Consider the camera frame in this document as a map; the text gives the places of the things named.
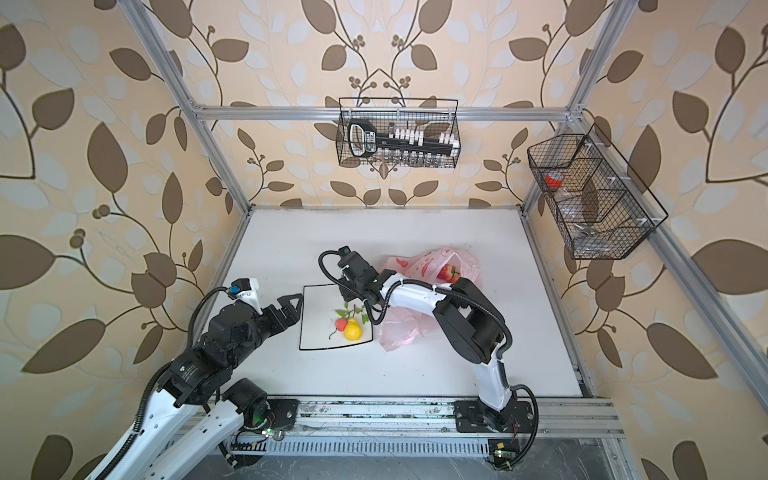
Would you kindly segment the pink plastic bag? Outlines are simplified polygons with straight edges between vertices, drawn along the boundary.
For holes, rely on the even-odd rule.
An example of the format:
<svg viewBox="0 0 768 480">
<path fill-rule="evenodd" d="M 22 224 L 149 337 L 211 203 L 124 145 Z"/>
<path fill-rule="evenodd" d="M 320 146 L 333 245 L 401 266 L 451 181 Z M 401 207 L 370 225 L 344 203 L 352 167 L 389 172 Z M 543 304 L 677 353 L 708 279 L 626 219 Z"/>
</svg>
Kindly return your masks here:
<svg viewBox="0 0 768 480">
<path fill-rule="evenodd" d="M 445 264 L 455 265 L 460 279 L 468 279 L 476 286 L 482 286 L 482 270 L 479 259 L 467 250 L 441 247 L 413 257 L 390 256 L 382 264 L 403 277 L 417 281 L 395 289 L 389 300 L 384 320 L 376 328 L 379 343 L 385 351 L 391 352 L 413 343 L 419 337 L 438 329 L 432 316 L 434 306 L 418 303 L 418 310 L 402 306 L 406 291 L 418 294 L 432 294 L 432 286 L 447 288 L 451 283 L 441 283 L 437 274 Z"/>
</svg>

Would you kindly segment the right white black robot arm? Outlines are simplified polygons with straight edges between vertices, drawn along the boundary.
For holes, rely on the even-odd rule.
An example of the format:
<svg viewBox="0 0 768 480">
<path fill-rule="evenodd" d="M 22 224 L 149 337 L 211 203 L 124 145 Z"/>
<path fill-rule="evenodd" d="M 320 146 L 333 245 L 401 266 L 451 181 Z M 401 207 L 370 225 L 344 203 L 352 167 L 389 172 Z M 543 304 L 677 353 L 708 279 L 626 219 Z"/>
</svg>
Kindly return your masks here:
<svg viewBox="0 0 768 480">
<path fill-rule="evenodd" d="M 533 390 L 508 381 L 504 354 L 513 336 L 503 315 L 473 281 L 429 283 L 408 278 L 391 269 L 376 270 L 359 253 L 344 246 L 319 254 L 323 275 L 339 287 L 344 300 L 362 302 L 363 314 L 373 326 L 383 324 L 388 311 L 404 308 L 436 320 L 453 350 L 475 366 L 478 399 L 466 415 L 484 430 L 511 434 L 528 424 L 525 443 L 497 447 L 489 453 L 490 464 L 512 471 L 530 452 L 540 425 L 540 409 Z"/>
</svg>

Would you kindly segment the white square plate black rim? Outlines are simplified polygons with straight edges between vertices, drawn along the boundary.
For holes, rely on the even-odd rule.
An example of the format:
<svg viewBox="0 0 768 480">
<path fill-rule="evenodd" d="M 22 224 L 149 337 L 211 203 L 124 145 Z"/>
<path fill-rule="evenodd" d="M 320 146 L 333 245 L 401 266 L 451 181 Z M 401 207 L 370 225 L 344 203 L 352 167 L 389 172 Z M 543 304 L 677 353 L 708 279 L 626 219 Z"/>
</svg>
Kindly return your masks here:
<svg viewBox="0 0 768 480">
<path fill-rule="evenodd" d="M 303 308 L 300 320 L 300 351 L 326 351 L 348 348 L 370 343 L 374 340 L 372 324 L 360 324 L 362 338 L 350 342 L 344 335 L 336 333 L 331 339 L 328 336 L 334 332 L 334 323 L 340 319 L 335 309 L 341 308 L 347 302 L 342 298 L 335 284 L 306 285 L 303 287 Z M 360 300 L 352 300 L 361 305 Z"/>
</svg>

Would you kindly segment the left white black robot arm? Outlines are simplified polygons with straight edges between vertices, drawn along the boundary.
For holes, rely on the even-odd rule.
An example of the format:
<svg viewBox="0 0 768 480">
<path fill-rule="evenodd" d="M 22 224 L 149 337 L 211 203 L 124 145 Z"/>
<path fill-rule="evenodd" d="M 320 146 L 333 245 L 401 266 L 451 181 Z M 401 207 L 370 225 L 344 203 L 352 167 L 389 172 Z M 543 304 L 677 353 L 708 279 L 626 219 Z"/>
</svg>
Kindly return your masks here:
<svg viewBox="0 0 768 480">
<path fill-rule="evenodd" d="M 297 402 L 271 406 L 262 388 L 232 375 L 267 339 L 300 320 L 304 298 L 286 295 L 260 307 L 245 279 L 225 292 L 231 303 L 151 377 L 132 425 L 88 478 L 182 479 L 213 450 L 235 464 L 228 444 L 242 431 L 264 441 L 292 427 Z"/>
</svg>

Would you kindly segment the fake strawberry in bag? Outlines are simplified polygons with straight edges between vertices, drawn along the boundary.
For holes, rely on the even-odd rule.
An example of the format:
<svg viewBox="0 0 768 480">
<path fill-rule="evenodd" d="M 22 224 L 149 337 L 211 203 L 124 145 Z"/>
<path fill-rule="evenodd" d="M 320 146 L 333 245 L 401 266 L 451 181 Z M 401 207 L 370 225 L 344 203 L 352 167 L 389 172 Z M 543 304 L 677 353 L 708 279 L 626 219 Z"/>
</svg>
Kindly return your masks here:
<svg viewBox="0 0 768 480">
<path fill-rule="evenodd" d="M 437 274 L 441 283 L 456 283 L 461 278 L 459 269 L 452 264 L 445 264 Z"/>
</svg>

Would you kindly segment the clear bottle red cap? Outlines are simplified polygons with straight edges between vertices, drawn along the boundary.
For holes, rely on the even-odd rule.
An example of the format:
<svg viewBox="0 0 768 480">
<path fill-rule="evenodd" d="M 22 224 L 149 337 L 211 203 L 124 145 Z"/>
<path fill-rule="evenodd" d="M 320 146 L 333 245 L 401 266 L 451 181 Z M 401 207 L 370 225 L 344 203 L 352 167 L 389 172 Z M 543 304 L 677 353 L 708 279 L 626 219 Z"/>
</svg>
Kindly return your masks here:
<svg viewBox="0 0 768 480">
<path fill-rule="evenodd" d="M 591 199 L 581 191 L 568 190 L 565 185 L 565 176 L 561 172 L 550 171 L 545 175 L 544 180 L 561 219 L 571 224 L 579 235 L 595 234 L 596 230 L 593 227 L 595 220 L 589 220 L 588 216 L 597 214 L 599 208 L 592 204 Z"/>
</svg>

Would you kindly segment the black test tube rack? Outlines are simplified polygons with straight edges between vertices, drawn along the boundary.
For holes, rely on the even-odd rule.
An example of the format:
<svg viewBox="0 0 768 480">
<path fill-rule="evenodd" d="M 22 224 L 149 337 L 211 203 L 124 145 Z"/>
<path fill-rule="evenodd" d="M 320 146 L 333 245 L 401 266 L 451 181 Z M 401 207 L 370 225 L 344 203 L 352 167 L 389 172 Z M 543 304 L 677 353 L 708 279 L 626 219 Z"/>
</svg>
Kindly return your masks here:
<svg viewBox="0 0 768 480">
<path fill-rule="evenodd" d="M 380 131 L 364 119 L 349 122 L 345 140 L 354 157 L 381 161 L 443 163 L 457 160 L 461 151 L 455 134 L 442 131 L 435 138 L 428 136 L 426 129 L 398 127 L 393 122 Z"/>
</svg>

